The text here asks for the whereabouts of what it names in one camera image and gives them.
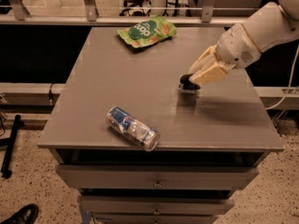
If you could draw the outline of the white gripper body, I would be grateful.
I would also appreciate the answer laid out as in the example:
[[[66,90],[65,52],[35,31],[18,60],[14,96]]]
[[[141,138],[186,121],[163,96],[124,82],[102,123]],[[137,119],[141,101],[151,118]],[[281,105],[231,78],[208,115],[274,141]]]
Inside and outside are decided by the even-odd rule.
[[[243,24],[236,24],[219,38],[216,52],[220,60],[246,68],[262,55]]]

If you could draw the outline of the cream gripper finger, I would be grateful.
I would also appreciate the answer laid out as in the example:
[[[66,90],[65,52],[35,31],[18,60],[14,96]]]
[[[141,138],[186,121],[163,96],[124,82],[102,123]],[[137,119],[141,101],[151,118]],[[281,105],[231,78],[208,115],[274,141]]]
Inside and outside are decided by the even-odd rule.
[[[208,47],[189,69],[190,74],[200,75],[216,72],[219,69],[216,46]]]
[[[234,64],[225,62],[214,62],[210,66],[204,66],[194,72],[189,81],[192,84],[203,85],[206,83],[222,80],[227,77],[228,72],[235,67]]]

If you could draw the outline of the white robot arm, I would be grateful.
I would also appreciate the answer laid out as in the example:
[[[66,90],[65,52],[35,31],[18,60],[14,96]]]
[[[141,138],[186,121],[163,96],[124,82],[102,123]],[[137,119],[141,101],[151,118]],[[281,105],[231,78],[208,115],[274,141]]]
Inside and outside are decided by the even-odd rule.
[[[189,81],[203,85],[225,78],[233,68],[246,68],[274,46],[299,37],[299,0],[269,2],[224,32],[189,69]]]

